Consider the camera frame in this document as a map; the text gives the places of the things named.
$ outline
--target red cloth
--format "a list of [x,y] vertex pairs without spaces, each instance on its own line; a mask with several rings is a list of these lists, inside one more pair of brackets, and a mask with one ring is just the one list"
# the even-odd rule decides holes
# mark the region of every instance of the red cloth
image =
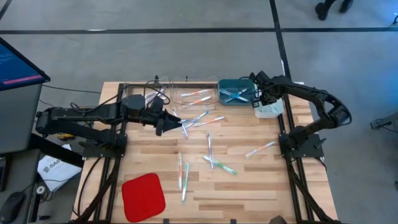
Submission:
[[166,208],[162,186],[156,174],[145,174],[122,185],[124,214],[129,222],[140,222]]

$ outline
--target blue container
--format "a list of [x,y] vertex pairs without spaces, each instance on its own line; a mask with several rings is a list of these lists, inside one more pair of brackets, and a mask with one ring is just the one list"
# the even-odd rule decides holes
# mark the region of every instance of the blue container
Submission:
[[237,94],[238,92],[240,92],[241,90],[243,90],[245,88],[248,89],[240,95],[241,97],[249,100],[248,102],[244,102],[244,101],[238,100],[238,99],[232,99],[231,101],[226,103],[225,101],[227,99],[229,99],[230,96],[220,92],[219,101],[222,105],[226,105],[226,106],[251,105],[251,99],[254,96],[254,83],[252,80],[224,79],[224,80],[219,81],[219,86],[220,86],[220,89],[225,89],[226,91],[228,91],[230,93],[234,93],[234,94]]

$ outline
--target concrete floor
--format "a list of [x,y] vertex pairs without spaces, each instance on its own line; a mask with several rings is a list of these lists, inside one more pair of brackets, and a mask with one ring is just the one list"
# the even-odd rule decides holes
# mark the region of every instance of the concrete floor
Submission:
[[[0,0],[0,7],[5,0]],[[282,28],[387,27],[398,2],[355,2],[346,15],[332,7],[318,21],[317,1],[277,0]],[[261,0],[13,0],[0,30],[273,27]],[[2,35],[52,77],[49,85],[100,91],[106,81],[159,77],[238,78],[282,74],[273,32],[224,34]],[[322,131],[330,187],[346,223],[395,223],[398,213],[396,134],[369,122],[398,111],[398,32],[284,33],[294,81],[326,89],[351,110],[353,123]],[[44,88],[55,106],[95,105],[99,95]],[[40,104],[39,110],[47,106]],[[78,181],[40,207],[49,223],[70,218]]]

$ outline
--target computer monitor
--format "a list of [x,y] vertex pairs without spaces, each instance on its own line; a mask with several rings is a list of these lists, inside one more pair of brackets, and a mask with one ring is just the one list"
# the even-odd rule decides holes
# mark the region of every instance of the computer monitor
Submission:
[[0,38],[0,91],[49,81],[49,76]]

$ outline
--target person's foot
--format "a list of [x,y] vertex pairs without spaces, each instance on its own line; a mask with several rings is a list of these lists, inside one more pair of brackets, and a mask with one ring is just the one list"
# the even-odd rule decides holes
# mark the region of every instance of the person's foot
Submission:
[[328,17],[328,12],[325,10],[325,5],[322,2],[315,6],[315,12],[317,12],[318,19],[321,21],[325,21]]
[[354,0],[344,0],[343,3],[341,3],[340,10],[338,12],[346,13],[353,5],[353,1]]

